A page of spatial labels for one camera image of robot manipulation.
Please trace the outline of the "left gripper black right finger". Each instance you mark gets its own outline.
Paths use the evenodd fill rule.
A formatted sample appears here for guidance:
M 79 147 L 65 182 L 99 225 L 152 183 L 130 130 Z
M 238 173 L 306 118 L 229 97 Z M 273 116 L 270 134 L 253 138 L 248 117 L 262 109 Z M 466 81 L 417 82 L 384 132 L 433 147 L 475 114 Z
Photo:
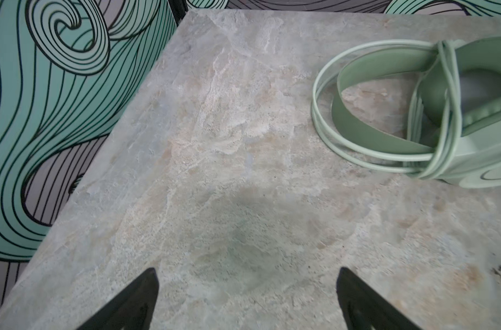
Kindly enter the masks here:
M 348 329 L 421 329 L 349 268 L 340 269 L 336 292 Z

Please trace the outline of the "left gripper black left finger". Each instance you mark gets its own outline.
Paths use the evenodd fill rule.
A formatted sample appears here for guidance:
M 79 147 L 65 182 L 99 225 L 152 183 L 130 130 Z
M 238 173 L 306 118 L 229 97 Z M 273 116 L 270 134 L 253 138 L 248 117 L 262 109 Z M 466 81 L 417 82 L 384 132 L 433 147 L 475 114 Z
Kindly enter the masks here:
M 148 268 L 78 329 L 149 329 L 158 291 L 156 270 Z

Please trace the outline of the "mint green headphones with cable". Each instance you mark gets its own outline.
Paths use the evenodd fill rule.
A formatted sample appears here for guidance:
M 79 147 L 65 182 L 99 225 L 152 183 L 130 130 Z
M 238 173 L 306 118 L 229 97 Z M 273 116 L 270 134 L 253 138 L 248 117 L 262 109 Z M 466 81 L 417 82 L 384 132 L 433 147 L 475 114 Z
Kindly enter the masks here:
M 359 83 L 410 73 L 418 80 L 403 138 L 361 121 L 341 97 Z M 462 188 L 501 186 L 501 37 L 348 49 L 317 75 L 311 116 L 333 152 L 367 169 Z

